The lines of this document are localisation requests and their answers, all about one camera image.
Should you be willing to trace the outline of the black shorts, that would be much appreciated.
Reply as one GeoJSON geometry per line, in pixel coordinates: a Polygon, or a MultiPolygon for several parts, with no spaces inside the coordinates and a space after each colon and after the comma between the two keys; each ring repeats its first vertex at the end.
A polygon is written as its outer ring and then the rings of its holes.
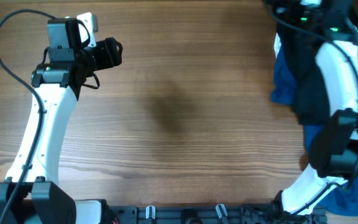
{"type": "Polygon", "coordinates": [[[358,113],[358,46],[318,37],[278,20],[284,59],[295,81],[292,110],[302,125],[323,125],[339,110],[358,113]]]}

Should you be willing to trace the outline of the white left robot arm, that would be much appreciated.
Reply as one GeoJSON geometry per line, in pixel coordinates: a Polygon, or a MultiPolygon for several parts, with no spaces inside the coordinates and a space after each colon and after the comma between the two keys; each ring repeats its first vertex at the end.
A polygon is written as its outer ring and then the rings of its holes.
{"type": "Polygon", "coordinates": [[[0,182],[0,223],[118,223],[104,199],[74,200],[58,185],[58,163],[80,88],[97,70],[122,62],[110,37],[75,52],[45,49],[33,72],[33,105],[12,167],[0,182]]]}

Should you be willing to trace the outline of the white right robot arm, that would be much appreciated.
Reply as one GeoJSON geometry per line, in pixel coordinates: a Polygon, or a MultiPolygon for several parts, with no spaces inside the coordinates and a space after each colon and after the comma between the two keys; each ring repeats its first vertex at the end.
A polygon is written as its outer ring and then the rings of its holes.
{"type": "Polygon", "coordinates": [[[273,203],[279,219],[316,206],[358,216],[358,14],[352,1],[265,1],[276,20],[272,101],[303,127],[308,163],[273,203]]]}

